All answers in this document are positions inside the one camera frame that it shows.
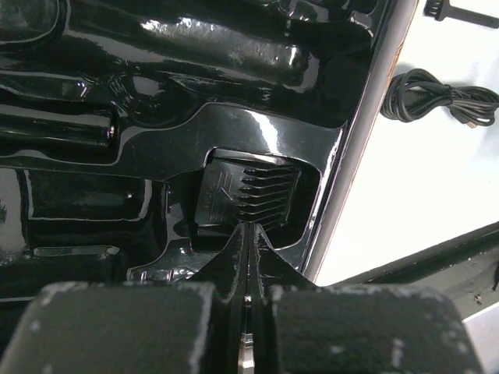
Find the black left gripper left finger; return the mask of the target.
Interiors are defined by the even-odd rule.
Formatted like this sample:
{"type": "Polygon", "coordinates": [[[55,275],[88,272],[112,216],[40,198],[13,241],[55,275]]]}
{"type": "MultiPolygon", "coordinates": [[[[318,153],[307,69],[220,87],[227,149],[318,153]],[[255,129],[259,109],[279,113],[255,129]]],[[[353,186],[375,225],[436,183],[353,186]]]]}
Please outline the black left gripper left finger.
{"type": "Polygon", "coordinates": [[[250,227],[176,284],[63,282],[28,305],[4,373],[235,373],[250,227]]]}

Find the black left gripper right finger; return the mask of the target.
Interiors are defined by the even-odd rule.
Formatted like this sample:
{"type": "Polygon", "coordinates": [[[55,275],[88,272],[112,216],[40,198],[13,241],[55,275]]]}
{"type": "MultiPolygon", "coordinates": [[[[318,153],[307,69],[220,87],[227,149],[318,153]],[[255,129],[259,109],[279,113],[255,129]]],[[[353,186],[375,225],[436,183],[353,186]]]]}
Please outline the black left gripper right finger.
{"type": "Polygon", "coordinates": [[[422,287],[319,287],[249,226],[257,373],[480,373],[451,300],[422,287]]]}

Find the black clipper guard comb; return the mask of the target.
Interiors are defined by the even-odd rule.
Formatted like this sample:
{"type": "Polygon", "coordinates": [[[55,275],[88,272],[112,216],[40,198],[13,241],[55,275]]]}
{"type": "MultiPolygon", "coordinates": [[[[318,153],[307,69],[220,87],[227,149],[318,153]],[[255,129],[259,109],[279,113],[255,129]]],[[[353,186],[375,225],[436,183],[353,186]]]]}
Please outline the black clipper guard comb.
{"type": "Polygon", "coordinates": [[[288,221],[301,168],[268,155],[217,148],[203,170],[194,222],[200,237],[228,237],[242,222],[266,230],[288,221]]]}

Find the white box with black tray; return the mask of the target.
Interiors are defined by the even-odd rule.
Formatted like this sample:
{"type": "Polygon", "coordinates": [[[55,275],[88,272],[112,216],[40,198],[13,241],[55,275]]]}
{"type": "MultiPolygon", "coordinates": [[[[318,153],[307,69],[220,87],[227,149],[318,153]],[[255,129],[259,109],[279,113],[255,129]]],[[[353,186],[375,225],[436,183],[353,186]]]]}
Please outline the white box with black tray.
{"type": "Polygon", "coordinates": [[[415,1],[4,1],[1,300],[190,277],[217,149],[301,168],[266,230],[317,278],[415,1]]]}

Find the black cleaning brush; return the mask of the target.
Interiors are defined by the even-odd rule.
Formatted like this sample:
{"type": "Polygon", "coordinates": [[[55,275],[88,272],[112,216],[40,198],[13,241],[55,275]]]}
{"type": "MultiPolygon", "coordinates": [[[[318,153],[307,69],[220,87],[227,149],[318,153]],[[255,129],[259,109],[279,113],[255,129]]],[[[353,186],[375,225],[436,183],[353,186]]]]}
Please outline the black cleaning brush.
{"type": "Polygon", "coordinates": [[[499,27],[498,18],[455,7],[448,0],[427,0],[423,15],[438,22],[450,18],[496,30],[499,27]]]}

